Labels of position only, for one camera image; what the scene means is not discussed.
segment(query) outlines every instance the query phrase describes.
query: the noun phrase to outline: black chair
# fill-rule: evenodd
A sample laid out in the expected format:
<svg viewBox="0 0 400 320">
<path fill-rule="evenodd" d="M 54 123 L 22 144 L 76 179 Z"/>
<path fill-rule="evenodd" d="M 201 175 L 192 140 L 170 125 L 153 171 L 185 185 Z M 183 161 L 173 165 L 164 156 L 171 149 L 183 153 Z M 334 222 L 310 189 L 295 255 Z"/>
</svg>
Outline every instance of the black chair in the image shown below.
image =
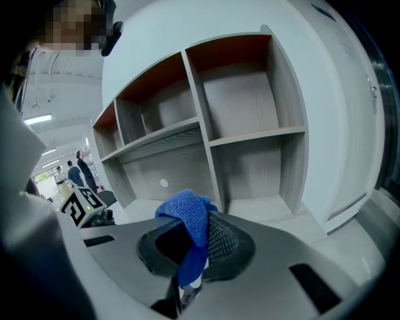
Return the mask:
<svg viewBox="0 0 400 320">
<path fill-rule="evenodd" d="M 97 196 L 106 204 L 107 208 L 117 202 L 114 193 L 111 191 L 101 191 L 97 194 Z"/>
</svg>

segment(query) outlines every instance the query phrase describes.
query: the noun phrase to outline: standing person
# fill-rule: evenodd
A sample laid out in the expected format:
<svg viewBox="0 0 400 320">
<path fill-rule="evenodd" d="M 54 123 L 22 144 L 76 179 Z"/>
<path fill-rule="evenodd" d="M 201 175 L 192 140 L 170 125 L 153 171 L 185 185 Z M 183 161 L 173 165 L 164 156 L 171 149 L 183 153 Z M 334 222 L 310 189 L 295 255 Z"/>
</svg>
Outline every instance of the standing person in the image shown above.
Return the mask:
<svg viewBox="0 0 400 320">
<path fill-rule="evenodd" d="M 88 165 L 86 162 L 82 160 L 83 158 L 83 153 L 79 150 L 76 153 L 76 159 L 77 159 L 77 165 L 79 168 L 81 168 L 81 171 L 85 177 L 86 184 L 89 186 L 89 188 L 92 189 L 92 191 L 97 194 L 98 193 L 98 187 L 96 186 L 96 183 L 94 182 L 94 178 L 92 175 L 92 172 L 90 171 Z"/>
<path fill-rule="evenodd" d="M 77 167 L 73 166 L 73 162 L 71 160 L 68 160 L 67 164 L 69 166 L 68 180 L 71 181 L 72 185 L 76 184 L 78 187 L 83 187 L 84 184 L 81 178 L 81 171 Z"/>
<path fill-rule="evenodd" d="M 61 167 L 57 167 L 57 176 L 56 176 L 56 183 L 57 183 L 57 188 L 58 191 L 64 196 L 64 199 L 68 199 L 68 197 L 71 195 L 71 189 L 68 186 L 67 183 L 67 177 L 63 172 L 61 172 Z"/>
</svg>

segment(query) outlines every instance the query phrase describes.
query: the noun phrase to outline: black slot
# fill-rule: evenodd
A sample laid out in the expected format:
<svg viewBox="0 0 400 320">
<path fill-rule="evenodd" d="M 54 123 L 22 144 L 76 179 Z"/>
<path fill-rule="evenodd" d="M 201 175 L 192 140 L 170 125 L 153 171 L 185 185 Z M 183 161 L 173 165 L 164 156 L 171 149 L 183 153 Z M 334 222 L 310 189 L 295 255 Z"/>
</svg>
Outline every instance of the black slot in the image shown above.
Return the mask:
<svg viewBox="0 0 400 320">
<path fill-rule="evenodd" d="M 307 264 L 297 264 L 289 269 L 321 314 L 341 302 L 340 298 Z"/>
<path fill-rule="evenodd" d="M 112 236 L 101 236 L 101 237 L 94 237 L 92 239 L 86 239 L 83 242 L 87 247 L 97 246 L 103 243 L 109 243 L 110 241 L 115 240 Z"/>
</svg>

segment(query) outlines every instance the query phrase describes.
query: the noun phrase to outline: floor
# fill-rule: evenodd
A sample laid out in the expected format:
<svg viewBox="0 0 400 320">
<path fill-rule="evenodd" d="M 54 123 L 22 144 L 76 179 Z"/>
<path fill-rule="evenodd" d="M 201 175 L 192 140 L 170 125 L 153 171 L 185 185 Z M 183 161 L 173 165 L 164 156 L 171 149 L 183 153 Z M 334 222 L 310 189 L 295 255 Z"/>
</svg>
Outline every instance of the floor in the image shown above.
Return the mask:
<svg viewBox="0 0 400 320">
<path fill-rule="evenodd" d="M 277 201 L 278 199 L 273 199 L 272 203 L 279 204 Z M 162 201 L 150 201 L 150 204 L 148 202 L 148 200 L 137 200 L 125 211 L 118 203 L 113 204 L 111 209 L 114 211 L 116 224 L 151 219 Z M 141 210 L 141 208 L 151 208 L 151 210 Z M 235 216 L 240 216 L 240 211 L 235 212 L 237 212 Z M 258 214 L 247 218 L 295 235 L 339 265 L 358 285 L 375 278 L 385 268 L 384 259 L 377 246 L 355 219 L 328 236 L 303 204 L 295 215 L 283 214 L 281 219 L 276 214 Z"/>
</svg>

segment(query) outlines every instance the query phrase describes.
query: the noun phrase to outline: blue microfiber towel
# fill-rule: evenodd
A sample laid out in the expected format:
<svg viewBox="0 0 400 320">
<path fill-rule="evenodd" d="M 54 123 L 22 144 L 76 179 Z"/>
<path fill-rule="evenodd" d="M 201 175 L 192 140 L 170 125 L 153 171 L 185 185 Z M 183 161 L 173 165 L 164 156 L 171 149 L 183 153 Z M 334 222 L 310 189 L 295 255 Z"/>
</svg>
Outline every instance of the blue microfiber towel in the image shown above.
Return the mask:
<svg viewBox="0 0 400 320">
<path fill-rule="evenodd" d="M 192 190 L 185 189 L 173 195 L 156 210 L 156 218 L 171 216 L 179 218 L 186 226 L 193 240 L 192 248 L 187 252 L 178 269 L 179 286 L 187 286 L 203 272 L 208 253 L 208 210 L 217 211 L 209 197 L 197 196 Z"/>
</svg>

